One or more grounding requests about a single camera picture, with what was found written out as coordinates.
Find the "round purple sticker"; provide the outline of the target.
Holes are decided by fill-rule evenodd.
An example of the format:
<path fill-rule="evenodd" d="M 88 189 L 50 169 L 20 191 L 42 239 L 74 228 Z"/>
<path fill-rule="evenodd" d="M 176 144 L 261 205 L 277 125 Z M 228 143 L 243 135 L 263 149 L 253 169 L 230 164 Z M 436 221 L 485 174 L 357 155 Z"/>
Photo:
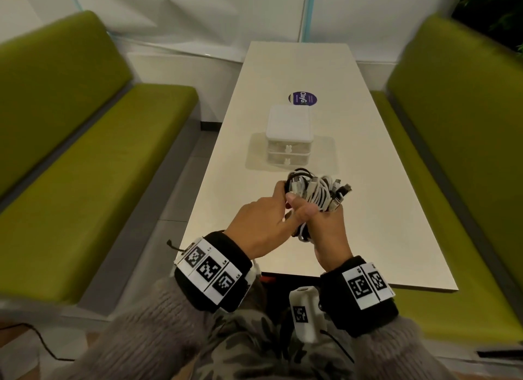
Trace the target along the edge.
<path fill-rule="evenodd" d="M 317 96 L 306 91 L 296 91 L 289 95 L 288 101 L 294 106 L 314 106 Z"/>

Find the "camouflage trousers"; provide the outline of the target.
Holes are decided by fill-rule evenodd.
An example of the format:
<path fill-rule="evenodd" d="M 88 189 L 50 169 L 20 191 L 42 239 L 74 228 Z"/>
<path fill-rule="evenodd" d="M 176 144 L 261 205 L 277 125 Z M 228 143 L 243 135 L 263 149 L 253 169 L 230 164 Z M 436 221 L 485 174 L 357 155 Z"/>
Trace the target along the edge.
<path fill-rule="evenodd" d="M 273 323 L 260 277 L 236 311 L 217 312 L 213 319 L 190 380 L 355 380 L 343 345 L 329 336 L 303 343 L 289 312 L 283 323 Z"/>

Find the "person's right hand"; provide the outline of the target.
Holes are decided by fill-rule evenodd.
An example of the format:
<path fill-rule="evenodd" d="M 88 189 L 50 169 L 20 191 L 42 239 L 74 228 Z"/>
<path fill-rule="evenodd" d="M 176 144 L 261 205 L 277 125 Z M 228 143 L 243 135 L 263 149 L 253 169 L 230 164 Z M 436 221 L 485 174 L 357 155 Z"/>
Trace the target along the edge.
<path fill-rule="evenodd" d="M 321 212 L 305 223 L 320 266 L 330 272 L 352 258 L 343 214 L 343 205 L 335 211 Z"/>

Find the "green upholstered bench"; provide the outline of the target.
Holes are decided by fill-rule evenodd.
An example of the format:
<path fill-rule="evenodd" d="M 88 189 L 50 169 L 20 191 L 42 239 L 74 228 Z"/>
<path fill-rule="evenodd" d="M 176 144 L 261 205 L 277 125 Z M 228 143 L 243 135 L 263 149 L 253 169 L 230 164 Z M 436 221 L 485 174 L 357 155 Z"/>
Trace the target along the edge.
<path fill-rule="evenodd" d="M 371 95 L 459 288 L 396 289 L 430 339 L 523 344 L 523 59 L 437 14 Z"/>
<path fill-rule="evenodd" d="M 134 83 L 92 11 L 0 44 L 0 298 L 110 313 L 199 113 L 194 87 Z"/>

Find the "dark green plant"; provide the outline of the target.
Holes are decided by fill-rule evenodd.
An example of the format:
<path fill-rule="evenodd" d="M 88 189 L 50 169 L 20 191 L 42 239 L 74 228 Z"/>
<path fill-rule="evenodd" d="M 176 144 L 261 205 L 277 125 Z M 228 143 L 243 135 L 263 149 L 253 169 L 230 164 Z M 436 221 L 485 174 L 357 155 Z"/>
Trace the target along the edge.
<path fill-rule="evenodd" d="M 523 57 L 523 0 L 459 0 L 452 18 Z"/>

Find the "person's right forearm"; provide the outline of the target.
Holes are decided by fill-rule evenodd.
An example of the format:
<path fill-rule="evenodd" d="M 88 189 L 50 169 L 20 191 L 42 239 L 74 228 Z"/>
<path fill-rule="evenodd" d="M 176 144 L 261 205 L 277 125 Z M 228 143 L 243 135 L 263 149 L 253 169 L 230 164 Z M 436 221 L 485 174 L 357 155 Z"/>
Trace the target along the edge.
<path fill-rule="evenodd" d="M 398 316 L 353 339 L 355 380 L 458 380 L 423 345 L 417 324 Z"/>

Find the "black wristband with marker tags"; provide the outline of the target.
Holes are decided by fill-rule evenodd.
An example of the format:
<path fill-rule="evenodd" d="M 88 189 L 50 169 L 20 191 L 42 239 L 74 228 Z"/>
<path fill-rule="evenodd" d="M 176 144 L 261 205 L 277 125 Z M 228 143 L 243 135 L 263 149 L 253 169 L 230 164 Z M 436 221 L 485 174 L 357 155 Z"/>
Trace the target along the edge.
<path fill-rule="evenodd" d="M 399 316 L 395 293 L 373 263 L 360 256 L 320 277 L 320 305 L 339 330 L 358 338 Z"/>
<path fill-rule="evenodd" d="M 174 262 L 174 278 L 199 311 L 214 313 L 239 308 L 259 272 L 223 231 L 196 239 Z"/>

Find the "person's left hand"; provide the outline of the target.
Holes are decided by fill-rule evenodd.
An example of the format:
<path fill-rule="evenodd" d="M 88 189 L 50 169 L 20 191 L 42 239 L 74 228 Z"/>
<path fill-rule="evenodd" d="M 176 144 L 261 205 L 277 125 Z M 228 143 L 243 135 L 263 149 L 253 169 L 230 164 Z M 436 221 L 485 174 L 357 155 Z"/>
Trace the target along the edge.
<path fill-rule="evenodd" d="M 262 197 L 241 207 L 224 234 L 252 260 L 265 256 L 289 238 L 275 238 L 275 225 L 289 214 L 284 182 L 278 181 L 271 197 Z"/>

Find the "white plastic drawer box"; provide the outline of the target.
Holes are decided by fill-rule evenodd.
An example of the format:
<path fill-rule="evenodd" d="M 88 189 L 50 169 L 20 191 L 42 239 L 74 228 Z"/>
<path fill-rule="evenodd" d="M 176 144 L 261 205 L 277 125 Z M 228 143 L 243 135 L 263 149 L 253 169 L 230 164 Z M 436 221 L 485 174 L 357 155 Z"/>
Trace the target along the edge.
<path fill-rule="evenodd" d="M 310 108 L 298 105 L 272 106 L 265 137 L 266 157 L 270 164 L 307 165 L 314 141 Z"/>

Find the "person's left forearm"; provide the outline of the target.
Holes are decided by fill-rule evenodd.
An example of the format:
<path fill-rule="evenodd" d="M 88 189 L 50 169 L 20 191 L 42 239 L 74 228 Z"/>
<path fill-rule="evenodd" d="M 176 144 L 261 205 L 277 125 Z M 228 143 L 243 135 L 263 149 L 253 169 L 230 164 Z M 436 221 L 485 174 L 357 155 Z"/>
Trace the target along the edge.
<path fill-rule="evenodd" d="M 56 380 L 170 380 L 199 352 L 211 314 L 187 300 L 174 278 L 115 318 Z"/>

